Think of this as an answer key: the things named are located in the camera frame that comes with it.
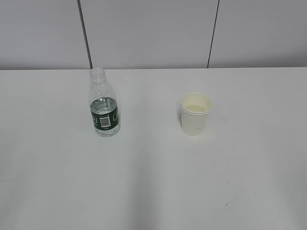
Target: water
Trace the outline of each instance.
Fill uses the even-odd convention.
[[[110,97],[103,97],[100,99],[96,99],[90,105],[91,111],[99,115],[108,114],[112,112],[114,109],[116,109],[116,107],[117,107],[116,101]],[[117,134],[119,129],[120,129],[120,120],[118,124],[113,129],[110,130],[99,130],[95,127],[97,134],[106,138]]]

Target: bottle label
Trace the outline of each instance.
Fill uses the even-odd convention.
[[[100,115],[100,114],[95,114],[93,112],[91,113],[93,117],[94,126],[96,129],[103,131],[110,130],[115,128],[119,123],[117,107],[108,114]]]

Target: bottle cap neck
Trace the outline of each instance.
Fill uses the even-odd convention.
[[[103,84],[106,81],[106,74],[103,68],[94,67],[90,71],[91,81],[94,84]]]

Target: white paper cup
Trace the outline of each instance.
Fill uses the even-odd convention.
[[[205,128],[212,102],[199,92],[190,92],[181,98],[181,127],[189,136],[198,136]]]

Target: white table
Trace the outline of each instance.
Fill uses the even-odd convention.
[[[107,70],[112,138],[88,72],[0,71],[1,230],[307,229],[307,69]],[[213,101],[199,137],[191,91]]]

